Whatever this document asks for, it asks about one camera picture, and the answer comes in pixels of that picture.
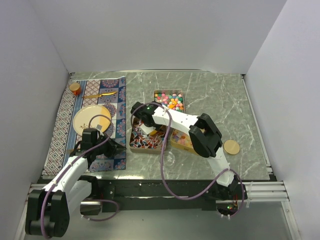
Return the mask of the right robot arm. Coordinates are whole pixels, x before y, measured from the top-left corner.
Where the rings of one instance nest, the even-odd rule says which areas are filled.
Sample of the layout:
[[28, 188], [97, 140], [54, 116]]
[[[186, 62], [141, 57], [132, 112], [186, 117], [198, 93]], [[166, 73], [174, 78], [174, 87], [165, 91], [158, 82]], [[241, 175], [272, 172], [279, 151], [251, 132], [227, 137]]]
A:
[[236, 194], [238, 182], [235, 176], [237, 176], [237, 173], [230, 168], [223, 149], [222, 134], [208, 114], [186, 114], [170, 109], [157, 102], [145, 104], [136, 102], [131, 108], [130, 113], [132, 118], [138, 118], [143, 122], [144, 127], [142, 130], [147, 135], [150, 134], [152, 128], [166, 126], [167, 132], [163, 140], [164, 143], [167, 142], [171, 128], [187, 134], [191, 139], [195, 152], [207, 159], [215, 174], [214, 180], [200, 193], [190, 197], [176, 195], [169, 188], [164, 177], [165, 148], [162, 147], [160, 175], [162, 183], [170, 195], [179, 200], [189, 201], [205, 194], [214, 184], [220, 185], [218, 188], [219, 194], [224, 199], [231, 199]]

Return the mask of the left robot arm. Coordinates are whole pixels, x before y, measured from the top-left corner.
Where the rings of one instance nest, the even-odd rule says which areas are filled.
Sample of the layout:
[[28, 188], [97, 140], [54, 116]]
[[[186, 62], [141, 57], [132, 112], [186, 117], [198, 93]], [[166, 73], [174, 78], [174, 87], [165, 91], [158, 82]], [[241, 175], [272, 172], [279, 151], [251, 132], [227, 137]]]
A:
[[42, 189], [34, 189], [27, 199], [25, 233], [45, 239], [62, 237], [71, 213], [84, 200], [102, 196], [98, 179], [84, 173], [97, 156], [115, 157], [125, 146], [95, 128], [86, 128], [62, 170]]

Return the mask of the yellow plastic scoop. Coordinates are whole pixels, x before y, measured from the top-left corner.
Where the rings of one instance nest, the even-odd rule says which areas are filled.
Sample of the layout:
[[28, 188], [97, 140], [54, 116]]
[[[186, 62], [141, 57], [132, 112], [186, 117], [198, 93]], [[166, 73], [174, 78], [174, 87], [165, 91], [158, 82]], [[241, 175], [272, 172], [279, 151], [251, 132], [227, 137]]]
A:
[[151, 132], [149, 133], [149, 135], [150, 135], [150, 136], [154, 136], [154, 135], [156, 135], [158, 132], [159, 132], [159, 130], [154, 129], [153, 131], [151, 131]]

